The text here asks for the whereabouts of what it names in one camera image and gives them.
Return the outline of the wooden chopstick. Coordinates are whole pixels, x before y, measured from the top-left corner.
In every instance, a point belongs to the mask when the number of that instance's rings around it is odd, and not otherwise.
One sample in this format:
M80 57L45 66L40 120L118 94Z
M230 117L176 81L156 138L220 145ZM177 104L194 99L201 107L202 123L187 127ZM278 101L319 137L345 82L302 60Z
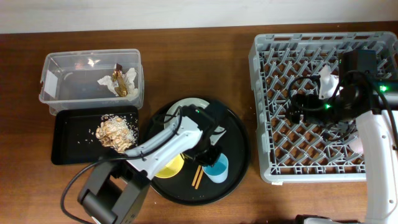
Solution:
M194 175L194 178L193 178L193 181L192 181L192 187L196 188L197 180L198 180L198 178L200 176L200 172L201 172L201 166L198 166L197 167L197 171L195 172L195 175Z
M201 169L200 169L200 172L199 172L199 175L198 175L198 177L197 177L197 181L195 182L195 185L194 185L195 190L199 188L201 179L202 179L202 177L203 177L203 173L204 173L203 168L201 168Z

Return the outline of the blue cup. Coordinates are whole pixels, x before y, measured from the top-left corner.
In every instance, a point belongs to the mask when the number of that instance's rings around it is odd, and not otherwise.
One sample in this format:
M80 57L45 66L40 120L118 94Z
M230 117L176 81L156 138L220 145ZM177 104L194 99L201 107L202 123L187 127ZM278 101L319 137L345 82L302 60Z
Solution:
M229 161L228 158L221 153L218 160L212 166L204 166L204 173L210 180L216 184L224 182L228 177Z

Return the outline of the yellow bowl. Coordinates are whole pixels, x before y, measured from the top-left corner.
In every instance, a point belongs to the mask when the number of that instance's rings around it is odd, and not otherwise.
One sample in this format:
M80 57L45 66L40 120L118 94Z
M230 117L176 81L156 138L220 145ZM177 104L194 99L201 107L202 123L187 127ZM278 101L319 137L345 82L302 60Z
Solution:
M155 176L161 179L168 179L177 175L184 165L184 158L182 154L174 157L168 162L163 169L161 169Z

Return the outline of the grey round plate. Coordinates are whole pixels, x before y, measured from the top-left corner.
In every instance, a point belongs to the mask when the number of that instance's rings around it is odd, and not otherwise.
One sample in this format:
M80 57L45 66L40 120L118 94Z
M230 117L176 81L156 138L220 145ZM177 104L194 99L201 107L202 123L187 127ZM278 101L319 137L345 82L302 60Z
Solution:
M208 101L203 100L201 98L184 98L174 103L167 111L167 114L173 115L178 110L179 106L195 105L197 107L205 109L209 104L210 103ZM169 122L164 124L164 129L167 129L170 125L175 124L177 121L178 121L178 114L176 117L172 118Z

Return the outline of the pink cup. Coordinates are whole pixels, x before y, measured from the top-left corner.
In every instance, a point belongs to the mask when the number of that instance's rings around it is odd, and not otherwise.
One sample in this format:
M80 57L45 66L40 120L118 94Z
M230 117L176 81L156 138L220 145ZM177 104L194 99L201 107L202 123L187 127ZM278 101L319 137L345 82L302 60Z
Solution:
M358 132L355 132L351 135L351 141L348 143L348 146L355 153L358 153L358 154L364 153L363 144L362 144L361 138L359 137Z

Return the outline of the food scraps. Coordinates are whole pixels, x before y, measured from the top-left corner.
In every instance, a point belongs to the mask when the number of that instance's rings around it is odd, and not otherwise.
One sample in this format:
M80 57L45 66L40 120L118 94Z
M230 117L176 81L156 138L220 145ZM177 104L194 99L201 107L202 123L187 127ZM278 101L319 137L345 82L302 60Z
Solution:
M101 116L101 122L94 135L103 147L110 147L122 154L136 145L138 139L137 119L130 116L132 121L128 121L128 118L127 115L116 114Z

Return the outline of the gold foil wrapper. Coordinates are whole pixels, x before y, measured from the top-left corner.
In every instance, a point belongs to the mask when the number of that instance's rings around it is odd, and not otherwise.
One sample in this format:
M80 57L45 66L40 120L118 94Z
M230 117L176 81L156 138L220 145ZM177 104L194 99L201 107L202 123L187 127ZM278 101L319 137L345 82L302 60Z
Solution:
M125 97L128 94L128 89L127 86L124 82L123 79L123 72L122 72L122 66L120 64L115 65L115 69L113 72L112 76L112 81L117 83L118 85L114 88L115 92L120 96L120 97Z

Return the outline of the white tissue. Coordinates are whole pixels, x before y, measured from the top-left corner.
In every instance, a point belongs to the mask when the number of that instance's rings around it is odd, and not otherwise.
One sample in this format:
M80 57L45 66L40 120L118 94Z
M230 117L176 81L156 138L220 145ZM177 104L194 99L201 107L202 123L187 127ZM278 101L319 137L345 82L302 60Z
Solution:
M99 79L97 82L100 85L107 86L108 90L114 93L116 96L119 96L114 88L118 85L117 83L112 81L112 76L106 75L103 78ZM128 89L128 94L125 97L136 97L138 95L138 88L136 88L134 80L137 76L137 72L135 68L130 68L126 73L123 73L123 79Z

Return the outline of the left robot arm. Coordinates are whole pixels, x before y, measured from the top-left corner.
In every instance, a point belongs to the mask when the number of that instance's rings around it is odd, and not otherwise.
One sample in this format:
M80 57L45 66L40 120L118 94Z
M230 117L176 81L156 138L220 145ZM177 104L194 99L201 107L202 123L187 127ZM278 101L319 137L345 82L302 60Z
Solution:
M201 166L213 165L221 149L211 144L228 110L212 102L202 109L180 106L171 124L144 144L124 154L101 159L84 168L92 170L78 202L93 223L131 223L139 213L151 180L174 157L185 154Z

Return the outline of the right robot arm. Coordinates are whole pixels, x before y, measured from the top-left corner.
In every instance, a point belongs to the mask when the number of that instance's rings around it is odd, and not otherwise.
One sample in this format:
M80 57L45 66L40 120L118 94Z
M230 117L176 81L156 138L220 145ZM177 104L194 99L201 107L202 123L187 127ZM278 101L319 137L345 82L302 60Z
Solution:
M366 164L366 223L397 223L397 81L345 84L338 96L289 97L286 116L329 126L354 120Z

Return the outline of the grey dishwasher rack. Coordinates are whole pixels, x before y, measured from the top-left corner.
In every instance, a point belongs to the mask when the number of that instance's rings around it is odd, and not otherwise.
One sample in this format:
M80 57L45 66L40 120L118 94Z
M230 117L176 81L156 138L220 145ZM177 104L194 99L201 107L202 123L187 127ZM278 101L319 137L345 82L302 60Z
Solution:
M292 124L285 118L289 95L318 93L308 77L323 67L338 73L339 54L373 50L380 78L397 76L397 36L392 32L259 34L249 53L251 88L257 113L257 149L261 178L270 184L362 182L364 157L337 130Z

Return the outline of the clear plastic waste bin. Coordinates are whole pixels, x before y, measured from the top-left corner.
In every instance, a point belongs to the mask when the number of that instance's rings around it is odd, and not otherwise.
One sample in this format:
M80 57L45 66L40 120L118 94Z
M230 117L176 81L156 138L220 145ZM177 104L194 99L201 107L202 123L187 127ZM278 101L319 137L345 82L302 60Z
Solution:
M135 68L134 80L139 92L136 97L120 97L97 81L111 76L115 65L123 73ZM137 49L82 50L55 52L46 56L40 83L39 100L49 106L51 114L62 110L135 106L144 104L144 71Z

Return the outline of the round black serving tray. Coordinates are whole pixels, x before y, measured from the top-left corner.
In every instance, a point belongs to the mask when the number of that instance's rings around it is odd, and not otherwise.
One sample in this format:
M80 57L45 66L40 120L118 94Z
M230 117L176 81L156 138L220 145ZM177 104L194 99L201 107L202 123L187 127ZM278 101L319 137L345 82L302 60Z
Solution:
M166 179L155 177L151 183L152 188L167 200L183 205L205 205L230 194L248 170L251 146L243 122L229 108L226 109L226 117L221 121L221 126L226 128L226 132L216 145L221 148L229 162L228 175L224 182L214 183L203 174L196 189L192 182L199 164L188 158L175 176Z

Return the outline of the black object bottom edge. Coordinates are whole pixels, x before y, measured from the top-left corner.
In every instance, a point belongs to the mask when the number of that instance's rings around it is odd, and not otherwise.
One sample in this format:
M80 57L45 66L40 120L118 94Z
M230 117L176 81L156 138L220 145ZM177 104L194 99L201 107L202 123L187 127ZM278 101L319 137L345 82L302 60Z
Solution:
M355 224L358 221L333 221L327 217L320 217L316 215L297 215L295 217L295 224Z

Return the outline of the black rectangular tray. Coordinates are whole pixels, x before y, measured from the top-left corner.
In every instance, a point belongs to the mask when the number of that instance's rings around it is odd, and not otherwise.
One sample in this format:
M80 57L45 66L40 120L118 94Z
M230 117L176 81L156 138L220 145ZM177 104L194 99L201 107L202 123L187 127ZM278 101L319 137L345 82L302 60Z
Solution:
M82 164L118 153L104 147L96 137L96 129L112 116L125 119L138 137L138 110L135 106L112 106L63 110L56 115L51 161L55 165Z

